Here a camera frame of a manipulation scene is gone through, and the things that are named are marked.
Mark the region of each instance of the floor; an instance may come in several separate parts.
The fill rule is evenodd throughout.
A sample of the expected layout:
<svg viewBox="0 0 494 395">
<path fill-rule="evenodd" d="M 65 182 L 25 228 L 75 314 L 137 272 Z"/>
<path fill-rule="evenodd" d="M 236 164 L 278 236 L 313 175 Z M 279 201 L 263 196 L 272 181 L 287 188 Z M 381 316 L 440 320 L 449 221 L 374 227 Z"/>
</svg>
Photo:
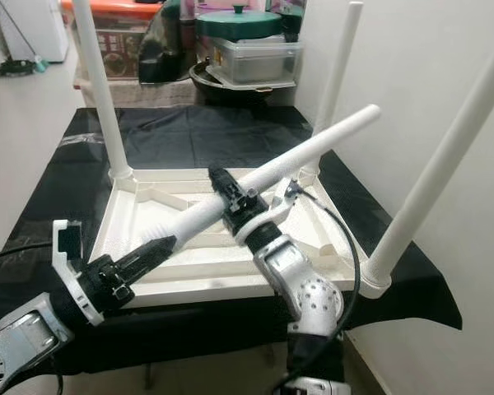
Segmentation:
<svg viewBox="0 0 494 395">
<path fill-rule="evenodd" d="M 72 88 L 77 53 L 45 73 L 0 79 L 0 248 L 42 175 L 75 109 L 84 105 Z M 285 344 L 261 346 L 223 355 L 176 360 L 152 366 L 153 385 L 144 389 L 145 367 L 65 378 L 65 395 L 257 394 L 280 377 Z M 347 362 L 354 395 L 371 394 L 357 369 Z M 56 379 L 42 376 L 7 395 L 52 395 Z"/>
</svg>

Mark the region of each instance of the mop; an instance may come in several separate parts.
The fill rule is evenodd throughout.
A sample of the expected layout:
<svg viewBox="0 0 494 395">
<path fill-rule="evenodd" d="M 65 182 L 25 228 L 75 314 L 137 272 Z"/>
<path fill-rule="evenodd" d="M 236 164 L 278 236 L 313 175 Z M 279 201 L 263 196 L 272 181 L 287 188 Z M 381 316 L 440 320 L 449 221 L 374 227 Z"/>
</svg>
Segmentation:
<svg viewBox="0 0 494 395">
<path fill-rule="evenodd" d="M 18 33 L 20 34 L 20 36 L 22 37 L 22 39 L 24 40 L 24 42 L 26 42 L 27 46 L 30 48 L 31 52 L 33 53 L 33 56 L 35 57 L 35 61 L 34 61 L 34 69 L 35 69 L 35 71 L 37 71 L 37 72 L 45 72 L 46 71 L 46 68 L 48 68 L 48 66 L 49 66 L 49 63 L 46 60 L 42 59 L 42 57 L 35 52 L 35 50 L 31 46 L 31 44 L 27 40 L 27 38 L 22 33 L 22 30 L 20 30 L 20 27 L 18 27 L 18 25 L 16 24 L 15 20 L 12 18 L 11 14 L 9 13 L 9 11 L 6 8 L 6 6 L 4 6 L 4 4 L 2 3 L 1 0 L 0 0 L 0 7 L 2 7 L 2 9 L 6 13 L 7 17 L 9 18 L 9 20 L 15 26 L 16 31 L 18 31 Z M 7 60 L 4 63 L 10 63 L 10 62 L 14 62 L 14 61 Z"/>
</svg>

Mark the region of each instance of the white pipe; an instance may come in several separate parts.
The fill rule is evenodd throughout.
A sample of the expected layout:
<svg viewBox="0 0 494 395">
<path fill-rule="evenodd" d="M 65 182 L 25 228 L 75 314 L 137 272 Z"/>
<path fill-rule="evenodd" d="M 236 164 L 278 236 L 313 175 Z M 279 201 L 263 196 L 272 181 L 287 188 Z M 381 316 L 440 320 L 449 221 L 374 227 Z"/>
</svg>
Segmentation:
<svg viewBox="0 0 494 395">
<path fill-rule="evenodd" d="M 91 79 L 100 126 L 105 138 L 106 150 L 108 151 L 110 176 L 115 179 L 127 178 L 132 174 L 132 168 L 128 166 L 126 155 L 124 154 L 123 140 L 119 131 L 117 117 L 115 116 L 110 88 L 108 87 L 105 65 L 100 56 L 90 2 L 88 0 L 73 0 L 73 10 L 84 55 L 82 60 L 86 63 L 86 69 Z"/>
<path fill-rule="evenodd" d="M 379 116 L 380 108 L 376 105 L 368 105 L 319 135 L 302 142 L 253 170 L 240 179 L 239 184 L 246 190 L 253 188 L 261 193 L 283 177 L 297 171 L 312 158 L 329 151 L 342 139 L 363 129 Z M 176 248 L 180 248 L 189 239 L 219 221 L 224 208 L 223 201 L 215 194 L 209 199 L 182 211 L 168 224 L 158 224 L 146 230 L 142 235 L 143 242 L 174 235 L 177 238 Z"/>
<path fill-rule="evenodd" d="M 325 130 L 334 122 L 333 116 L 335 107 L 337 106 L 338 95 L 340 94 L 340 88 L 343 84 L 347 62 L 349 61 L 349 56 L 352 52 L 353 40 L 355 39 L 363 7 L 363 2 L 349 3 L 338 50 L 331 61 L 332 67 L 329 71 L 328 79 L 320 101 L 320 107 L 316 114 L 313 136 Z M 320 158 L 311 161 L 304 166 L 303 170 L 308 174 L 318 174 L 319 161 Z"/>
<path fill-rule="evenodd" d="M 415 232 L 449 182 L 459 162 L 494 107 L 494 55 L 483 69 L 436 152 L 422 171 L 403 206 L 363 264 L 362 294 L 379 297 L 388 289 L 390 273 Z"/>
</svg>

